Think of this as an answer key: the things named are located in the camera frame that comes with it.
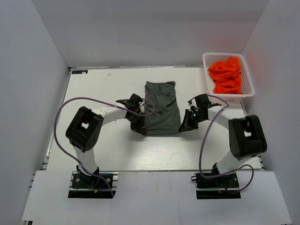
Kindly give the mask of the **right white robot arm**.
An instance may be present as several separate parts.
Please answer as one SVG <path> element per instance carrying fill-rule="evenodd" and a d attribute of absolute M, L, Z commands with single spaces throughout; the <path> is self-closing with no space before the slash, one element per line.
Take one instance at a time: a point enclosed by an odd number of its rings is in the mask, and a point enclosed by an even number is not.
<path fill-rule="evenodd" d="M 199 123 L 209 121 L 199 152 L 198 162 L 202 163 L 205 142 L 213 123 L 228 130 L 230 150 L 214 164 L 212 174 L 205 175 L 202 168 L 199 168 L 199 174 L 204 179 L 217 179 L 246 167 L 249 159 L 267 150 L 267 142 L 258 116 L 240 117 L 228 102 L 222 100 L 221 104 L 212 103 L 210 97 L 208 94 L 201 94 L 188 101 L 190 108 L 185 110 L 179 132 L 196 130 Z"/>

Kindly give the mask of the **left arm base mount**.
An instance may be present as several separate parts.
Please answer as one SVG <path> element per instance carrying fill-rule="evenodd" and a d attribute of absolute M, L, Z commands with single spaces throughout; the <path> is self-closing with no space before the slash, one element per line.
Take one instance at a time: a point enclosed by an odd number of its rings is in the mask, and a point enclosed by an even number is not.
<path fill-rule="evenodd" d="M 100 173 L 109 184 L 113 195 L 117 191 L 118 173 Z M 92 181 L 87 181 L 78 172 L 72 172 L 68 198 L 69 199 L 113 199 L 111 191 L 101 178 L 93 177 Z"/>

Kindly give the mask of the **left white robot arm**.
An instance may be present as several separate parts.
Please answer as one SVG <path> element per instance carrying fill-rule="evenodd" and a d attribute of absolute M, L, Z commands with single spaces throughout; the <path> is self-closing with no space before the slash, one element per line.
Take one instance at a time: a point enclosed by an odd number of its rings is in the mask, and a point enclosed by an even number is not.
<path fill-rule="evenodd" d="M 78 109 L 66 130 L 66 138 L 80 161 L 77 166 L 78 173 L 88 178 L 99 174 L 93 148 L 102 126 L 116 120 L 127 119 L 132 131 L 146 135 L 142 104 L 143 99 L 137 94 L 132 94 L 129 99 L 117 100 L 112 106 L 98 109 L 82 106 Z"/>

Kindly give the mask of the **dark grey t shirt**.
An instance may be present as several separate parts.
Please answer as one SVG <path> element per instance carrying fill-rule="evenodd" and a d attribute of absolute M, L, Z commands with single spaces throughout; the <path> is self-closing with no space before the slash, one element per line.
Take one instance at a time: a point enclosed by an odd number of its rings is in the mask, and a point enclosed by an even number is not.
<path fill-rule="evenodd" d="M 181 126 L 180 111 L 176 98 L 176 83 L 146 82 L 145 99 L 147 100 L 144 113 L 144 126 L 147 136 L 174 136 Z"/>

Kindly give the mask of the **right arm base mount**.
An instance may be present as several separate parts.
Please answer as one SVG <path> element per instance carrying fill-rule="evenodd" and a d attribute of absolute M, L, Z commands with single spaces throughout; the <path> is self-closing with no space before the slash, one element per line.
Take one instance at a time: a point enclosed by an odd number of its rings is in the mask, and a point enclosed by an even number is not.
<path fill-rule="evenodd" d="M 235 173 L 223 177 L 205 179 L 200 173 L 191 177 L 195 182 L 197 200 L 240 199 L 240 186 Z"/>

